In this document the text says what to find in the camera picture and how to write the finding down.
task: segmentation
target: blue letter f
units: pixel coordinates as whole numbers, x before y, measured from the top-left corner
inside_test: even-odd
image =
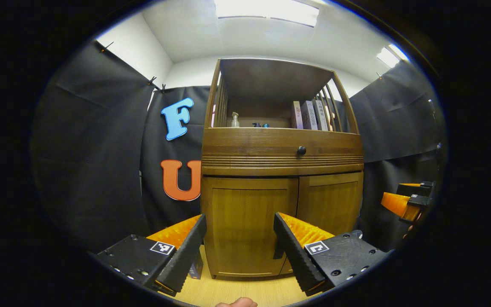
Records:
[[[192,107],[194,105],[194,101],[190,98],[185,98],[181,101],[174,103],[173,105],[169,105],[162,109],[160,113],[164,114],[166,117],[166,126],[168,126],[168,134],[166,134],[166,140],[173,140],[174,138],[179,138],[183,136],[183,134],[187,133],[187,128],[181,127],[181,122],[188,123],[189,122],[189,110],[185,107]]]

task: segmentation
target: ceiling light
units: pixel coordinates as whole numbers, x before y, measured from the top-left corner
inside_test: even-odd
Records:
[[[384,64],[388,65],[390,68],[393,68],[395,64],[399,63],[399,58],[392,54],[387,47],[382,48],[382,52],[376,55],[376,58],[384,62]]]
[[[214,0],[218,18],[265,17],[314,27],[319,9],[294,0]]]
[[[401,58],[401,60],[409,60],[409,58],[407,58],[407,56],[403,53],[403,51],[401,51],[401,49],[399,49],[397,46],[391,44],[388,46],[390,50],[393,51],[393,53],[398,57],[398,58]]]

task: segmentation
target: ceiling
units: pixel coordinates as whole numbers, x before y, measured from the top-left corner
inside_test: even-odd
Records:
[[[145,21],[173,62],[207,56],[260,55],[325,65],[368,82],[389,67],[376,58],[390,42],[366,21],[321,0],[315,27],[255,17],[218,19],[213,0],[164,0]]]

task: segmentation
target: wooden floor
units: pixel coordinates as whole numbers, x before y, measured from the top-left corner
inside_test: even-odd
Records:
[[[183,290],[173,299],[200,307],[215,307],[221,302],[229,304],[239,297],[249,297],[257,302],[259,307],[281,307],[307,299],[292,274],[274,279],[224,277],[212,279],[203,245],[200,247],[200,254],[204,262],[201,278],[192,279],[187,275]]]

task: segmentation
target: black curtain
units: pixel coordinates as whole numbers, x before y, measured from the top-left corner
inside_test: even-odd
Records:
[[[358,226],[365,241],[388,251],[401,243],[409,225],[380,201],[384,192],[395,193],[399,183],[435,180],[442,114],[427,79],[404,61],[350,101],[365,158]]]
[[[99,43],[55,74],[39,101],[30,150],[53,222],[93,252],[148,235],[140,148],[154,87]]]
[[[209,93],[210,86],[179,87],[164,93],[154,93],[145,123],[141,165],[144,205],[152,232],[200,214],[200,198],[184,202],[166,195],[160,163],[166,159],[181,161],[178,187],[184,191],[191,188],[191,170],[187,163],[191,160],[199,161],[202,157],[202,136]],[[168,141],[166,118],[161,110],[185,98],[194,102],[188,109],[189,122],[181,123],[187,132]]]

